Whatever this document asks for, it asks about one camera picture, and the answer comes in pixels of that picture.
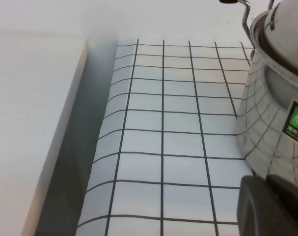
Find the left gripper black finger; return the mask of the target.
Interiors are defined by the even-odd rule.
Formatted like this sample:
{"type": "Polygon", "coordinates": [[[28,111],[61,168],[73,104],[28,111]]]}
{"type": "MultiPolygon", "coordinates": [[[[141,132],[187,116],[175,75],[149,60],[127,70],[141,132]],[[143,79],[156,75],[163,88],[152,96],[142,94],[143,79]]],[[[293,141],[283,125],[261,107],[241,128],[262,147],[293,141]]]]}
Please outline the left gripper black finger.
{"type": "Polygon", "coordinates": [[[278,175],[244,176],[238,228],[241,236],[298,236],[298,187],[278,175]]]}

